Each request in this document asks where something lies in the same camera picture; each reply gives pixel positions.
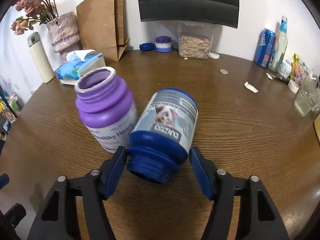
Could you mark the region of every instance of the dog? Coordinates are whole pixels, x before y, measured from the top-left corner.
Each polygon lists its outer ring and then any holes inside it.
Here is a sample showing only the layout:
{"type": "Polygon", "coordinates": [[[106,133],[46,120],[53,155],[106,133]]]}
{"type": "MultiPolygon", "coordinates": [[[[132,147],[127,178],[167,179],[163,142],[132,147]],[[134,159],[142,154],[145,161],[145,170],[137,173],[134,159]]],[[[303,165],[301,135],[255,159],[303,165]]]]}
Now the dog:
{"type": "Polygon", "coordinates": [[[170,107],[165,105],[156,105],[156,118],[154,123],[166,124],[174,128],[174,119],[178,117],[178,114],[170,107]]]}

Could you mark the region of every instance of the white wall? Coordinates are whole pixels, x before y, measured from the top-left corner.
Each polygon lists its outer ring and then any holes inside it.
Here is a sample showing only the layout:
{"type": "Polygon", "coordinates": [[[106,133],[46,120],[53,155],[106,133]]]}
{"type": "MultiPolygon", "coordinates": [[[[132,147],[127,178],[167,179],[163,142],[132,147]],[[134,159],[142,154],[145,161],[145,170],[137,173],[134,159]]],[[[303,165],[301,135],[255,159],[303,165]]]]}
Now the white wall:
{"type": "MultiPolygon", "coordinates": [[[[56,0],[59,14],[76,12],[76,5],[81,1],[56,0]]],[[[138,0],[126,0],[125,11],[131,38],[129,49],[139,49],[139,44],[153,42],[160,35],[177,40],[176,25],[172,21],[140,22],[138,0]]],[[[0,23],[0,35],[4,37],[0,42],[0,75],[11,79],[14,89],[26,102],[42,80],[27,46],[27,37],[32,32],[15,36],[9,30],[20,13],[11,8],[0,23]]],[[[253,60],[261,31],[264,28],[275,31],[282,15],[288,18],[289,45],[285,59],[290,61],[293,53],[298,53],[309,68],[319,73],[320,30],[301,0],[240,0],[238,29],[217,26],[212,51],[253,60]]],[[[52,68],[57,69],[61,61],[51,48],[46,26],[36,26],[35,30],[41,35],[52,68]]]]}

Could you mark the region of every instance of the brown wooden tabletop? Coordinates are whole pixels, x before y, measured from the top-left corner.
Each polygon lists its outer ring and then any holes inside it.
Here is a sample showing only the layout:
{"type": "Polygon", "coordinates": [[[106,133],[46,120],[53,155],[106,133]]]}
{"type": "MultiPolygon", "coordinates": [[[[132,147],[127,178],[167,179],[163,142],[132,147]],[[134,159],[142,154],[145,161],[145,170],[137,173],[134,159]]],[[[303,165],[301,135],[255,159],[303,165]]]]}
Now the brown wooden tabletop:
{"type": "MultiPolygon", "coordinates": [[[[141,114],[160,88],[190,93],[199,106],[193,145],[233,176],[257,175],[271,195],[290,238],[307,222],[320,200],[320,146],[314,113],[302,118],[295,95],[269,80],[257,64],[226,55],[219,60],[179,57],[177,51],[130,51],[108,64],[133,92],[141,114]],[[228,70],[223,75],[220,69],[228,70]],[[248,81],[259,92],[244,87],[248,81]]],[[[27,216],[17,232],[26,238],[43,197],[59,175],[79,177],[111,157],[82,125],[72,86],[57,79],[43,84],[23,108],[0,156],[0,173],[10,183],[0,192],[6,212],[21,203],[27,216]]],[[[83,240],[88,239],[81,198],[77,198],[83,240]]],[[[201,193],[187,160],[166,185],[124,171],[116,193],[105,202],[118,240],[199,240],[212,202],[201,193]]],[[[228,239],[234,239],[239,197],[228,239]]]]}

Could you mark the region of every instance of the white thermos bottle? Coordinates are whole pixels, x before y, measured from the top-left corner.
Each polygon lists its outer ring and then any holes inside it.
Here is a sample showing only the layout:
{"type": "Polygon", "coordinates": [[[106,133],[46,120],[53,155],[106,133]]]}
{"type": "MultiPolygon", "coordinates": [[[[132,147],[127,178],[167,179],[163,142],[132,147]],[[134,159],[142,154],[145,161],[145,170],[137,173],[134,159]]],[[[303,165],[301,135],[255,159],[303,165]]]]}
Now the white thermos bottle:
{"type": "Polygon", "coordinates": [[[54,78],[54,71],[50,65],[47,54],[44,51],[42,41],[38,32],[32,33],[28,37],[28,46],[33,58],[33,61],[38,68],[38,71],[44,83],[48,83],[54,78]]]}

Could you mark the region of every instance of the jar rim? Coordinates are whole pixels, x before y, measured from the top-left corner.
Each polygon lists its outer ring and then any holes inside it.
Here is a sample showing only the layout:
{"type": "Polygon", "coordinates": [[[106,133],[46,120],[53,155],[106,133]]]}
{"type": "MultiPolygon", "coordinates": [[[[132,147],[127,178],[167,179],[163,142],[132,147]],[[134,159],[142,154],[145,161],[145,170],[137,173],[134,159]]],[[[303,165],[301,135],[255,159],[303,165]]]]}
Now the jar rim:
{"type": "Polygon", "coordinates": [[[88,73],[84,74],[81,78],[79,78],[79,80],[76,82],[75,84],[75,91],[77,93],[88,93],[88,92],[91,92],[93,90],[96,90],[102,86],[104,86],[105,84],[109,83],[111,80],[113,80],[113,78],[116,76],[116,70],[112,67],[100,67],[100,68],[96,68],[96,69],[93,69],[91,71],[89,71],[88,73]],[[92,74],[98,72],[98,71],[101,71],[101,70],[108,70],[110,73],[109,73],[109,76],[107,76],[104,80],[102,80],[101,82],[99,82],[98,84],[92,86],[92,87],[89,87],[89,88],[85,88],[85,89],[82,89],[80,88],[81,86],[81,83],[86,79],[88,78],[88,76],[91,76],[92,74]]]}

